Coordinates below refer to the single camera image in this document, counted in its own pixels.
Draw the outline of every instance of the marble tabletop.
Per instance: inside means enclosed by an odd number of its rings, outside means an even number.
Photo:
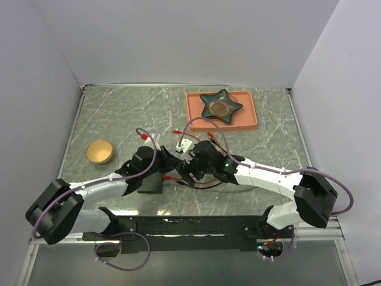
[[[176,135],[171,131],[183,129],[186,124],[185,95],[222,88],[228,91],[249,90],[258,118],[255,131],[226,133],[232,154],[286,169],[307,165],[285,89],[192,85],[86,86],[61,177],[67,182],[81,182],[115,171],[142,145],[142,140],[135,133],[138,126],[159,132],[160,145],[174,153]],[[200,138],[207,139],[207,136],[201,135]],[[114,155],[106,164],[93,164],[86,158],[88,145],[97,139],[107,139],[113,144]],[[288,201],[279,194],[250,186],[223,184],[213,189],[196,190],[175,186],[170,181],[164,184],[162,194],[134,192],[125,197],[100,201],[87,209],[105,206],[116,215],[261,215],[268,206]]]

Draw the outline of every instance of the gray wall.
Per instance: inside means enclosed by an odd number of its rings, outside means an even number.
[[[361,283],[381,278],[380,11],[341,0],[292,90],[313,163],[354,194],[340,223]],[[347,203],[341,192],[337,209]]]
[[[13,285],[27,208],[57,176],[80,88],[29,0],[0,3],[0,277]]]
[[[292,87],[338,0],[32,0],[81,85]]]

